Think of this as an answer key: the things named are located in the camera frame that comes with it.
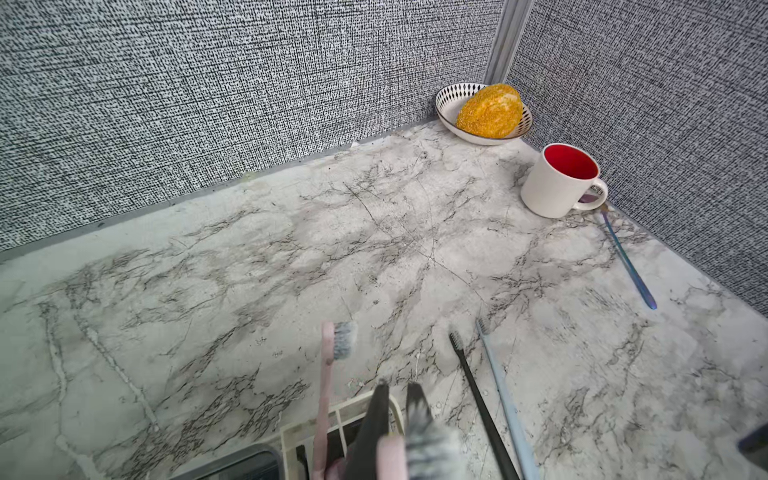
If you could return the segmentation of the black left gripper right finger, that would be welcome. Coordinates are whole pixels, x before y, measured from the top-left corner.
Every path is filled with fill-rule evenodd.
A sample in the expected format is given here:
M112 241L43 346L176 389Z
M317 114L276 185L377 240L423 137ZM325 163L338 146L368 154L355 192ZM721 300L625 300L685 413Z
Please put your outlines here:
M407 432L424 432L433 423L433 416L424 390L419 383L407 386L406 399Z

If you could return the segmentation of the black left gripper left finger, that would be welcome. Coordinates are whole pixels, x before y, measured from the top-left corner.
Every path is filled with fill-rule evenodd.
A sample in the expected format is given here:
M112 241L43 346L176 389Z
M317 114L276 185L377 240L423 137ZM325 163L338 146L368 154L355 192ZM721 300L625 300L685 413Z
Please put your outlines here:
M377 444L389 433L389 385L380 382L371 397L366 415L355 442L347 455L344 479L374 480L377 478Z

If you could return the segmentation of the pink toothbrush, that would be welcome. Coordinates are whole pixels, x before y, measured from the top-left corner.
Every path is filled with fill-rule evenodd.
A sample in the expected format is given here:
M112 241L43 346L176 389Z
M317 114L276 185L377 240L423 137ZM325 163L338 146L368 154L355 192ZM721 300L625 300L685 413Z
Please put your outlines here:
M356 338L357 323L354 321L326 322L322 325L320 394L313 443L312 479L325 478L332 367L335 361L350 357L355 348Z
M467 472L461 435L447 425L431 423L421 432L389 435L377 443L378 479L465 479Z

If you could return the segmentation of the cream toothbrush holder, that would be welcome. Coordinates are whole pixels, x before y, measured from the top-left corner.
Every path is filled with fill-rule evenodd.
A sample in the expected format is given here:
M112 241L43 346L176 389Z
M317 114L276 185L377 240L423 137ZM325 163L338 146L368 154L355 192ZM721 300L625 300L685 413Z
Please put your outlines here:
M329 408L327 433L327 461L331 466L344 458L349 446L356 441L374 392L356 396ZM405 416L397 400L389 395L388 431L403 434ZM313 466L314 434L316 419L283 423L280 426L280 442L285 479L311 479Z

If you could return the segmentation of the black toothbrush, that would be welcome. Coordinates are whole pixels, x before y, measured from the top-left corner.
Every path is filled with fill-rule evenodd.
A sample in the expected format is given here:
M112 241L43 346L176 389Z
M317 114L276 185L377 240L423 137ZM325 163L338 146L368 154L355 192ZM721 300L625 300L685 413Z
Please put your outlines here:
M466 358L462 338L454 327L449 328L449 340L453 351L457 355L460 366L463 370L464 376L469 384L472 396L477 405L480 419L488 437L490 448L499 467L500 474L504 480L519 480L520 477L514 467L502 437L496 428L494 420L482 398L482 394L472 374L471 368Z

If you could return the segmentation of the light blue toothbrush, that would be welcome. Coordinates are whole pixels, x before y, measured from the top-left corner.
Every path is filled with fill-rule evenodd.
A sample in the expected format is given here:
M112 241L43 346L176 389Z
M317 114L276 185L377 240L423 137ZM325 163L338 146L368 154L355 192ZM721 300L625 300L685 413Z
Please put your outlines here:
M491 329L486 319L478 318L476 327L479 337L486 350L486 356L496 382L501 405L507 421L509 434L516 457L521 467L521 478L526 480L539 480L538 465L533 456L533 450L526 438L523 425L518 417L518 411L508 389L502 363L495 358L490 338Z

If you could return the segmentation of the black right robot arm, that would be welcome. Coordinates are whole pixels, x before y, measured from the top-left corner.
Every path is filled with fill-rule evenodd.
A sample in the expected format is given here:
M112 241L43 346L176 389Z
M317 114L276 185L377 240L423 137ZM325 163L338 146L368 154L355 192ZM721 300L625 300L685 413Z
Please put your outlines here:
M737 449L750 463L768 471L768 424L741 439L737 443Z

